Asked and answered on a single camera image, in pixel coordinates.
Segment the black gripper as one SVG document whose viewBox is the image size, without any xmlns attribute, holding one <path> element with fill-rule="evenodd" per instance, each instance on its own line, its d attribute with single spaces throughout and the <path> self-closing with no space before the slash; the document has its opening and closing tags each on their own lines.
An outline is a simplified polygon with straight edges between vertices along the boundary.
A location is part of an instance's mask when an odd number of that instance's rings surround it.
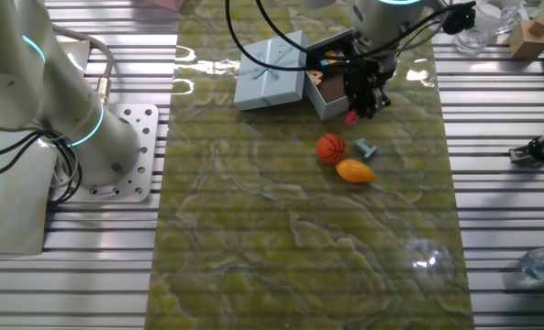
<svg viewBox="0 0 544 330">
<path fill-rule="evenodd" d="M 383 88 L 394 76 L 396 58 L 344 60 L 342 64 L 343 88 L 350 112 L 359 118 L 372 119 L 391 104 Z M 365 90 L 369 91 L 367 101 Z"/>
</svg>

